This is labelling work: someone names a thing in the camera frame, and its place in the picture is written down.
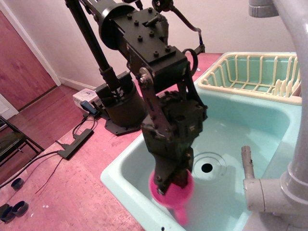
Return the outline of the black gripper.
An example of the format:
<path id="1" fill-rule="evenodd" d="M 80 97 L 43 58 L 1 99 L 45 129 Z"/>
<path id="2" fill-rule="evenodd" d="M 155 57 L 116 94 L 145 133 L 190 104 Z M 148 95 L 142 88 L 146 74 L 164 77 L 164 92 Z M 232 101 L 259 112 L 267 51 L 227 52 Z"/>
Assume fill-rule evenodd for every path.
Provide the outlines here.
<path id="1" fill-rule="evenodd" d="M 192 142 L 175 137 L 171 141 L 159 135 L 151 120 L 141 124 L 148 151 L 155 159 L 154 183 L 157 193 L 165 195 L 173 183 L 181 188 L 188 184 L 188 172 L 192 171 Z"/>

